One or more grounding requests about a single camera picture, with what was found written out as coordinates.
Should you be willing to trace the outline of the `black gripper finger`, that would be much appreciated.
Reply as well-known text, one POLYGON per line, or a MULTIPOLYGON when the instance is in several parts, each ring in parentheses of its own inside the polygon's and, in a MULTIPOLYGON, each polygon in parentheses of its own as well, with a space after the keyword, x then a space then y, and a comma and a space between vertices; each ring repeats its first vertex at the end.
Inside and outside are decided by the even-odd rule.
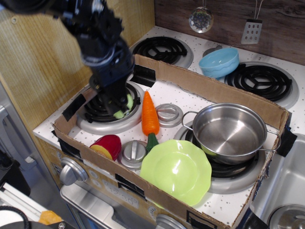
POLYGON ((104 104, 108 114, 117 117, 117 113, 119 112, 118 105, 106 93, 100 92, 99 98, 104 104))
POLYGON ((131 95, 127 95, 127 104, 123 106, 123 108, 118 112, 120 115, 128 115, 133 107, 133 97, 131 95))

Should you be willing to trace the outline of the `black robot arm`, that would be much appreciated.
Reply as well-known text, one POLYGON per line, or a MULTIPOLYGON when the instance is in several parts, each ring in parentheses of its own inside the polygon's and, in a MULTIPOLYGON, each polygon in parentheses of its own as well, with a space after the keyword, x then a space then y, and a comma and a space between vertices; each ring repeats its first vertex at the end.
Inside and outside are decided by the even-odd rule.
POLYGON ((90 67, 90 86, 108 114, 122 119, 133 103, 126 81, 134 69, 134 57, 121 37, 122 21, 104 0, 2 0, 4 8, 23 15, 44 13, 59 18, 74 36, 82 62, 90 67))

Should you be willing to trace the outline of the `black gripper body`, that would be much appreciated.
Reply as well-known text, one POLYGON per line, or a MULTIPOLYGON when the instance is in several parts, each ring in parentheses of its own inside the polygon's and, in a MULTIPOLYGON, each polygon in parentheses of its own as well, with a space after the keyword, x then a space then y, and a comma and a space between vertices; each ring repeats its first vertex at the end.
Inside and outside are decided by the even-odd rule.
POLYGON ((82 50, 82 61, 92 71, 91 88, 119 105, 127 105, 126 81, 133 72, 134 58, 124 40, 87 47, 82 50))

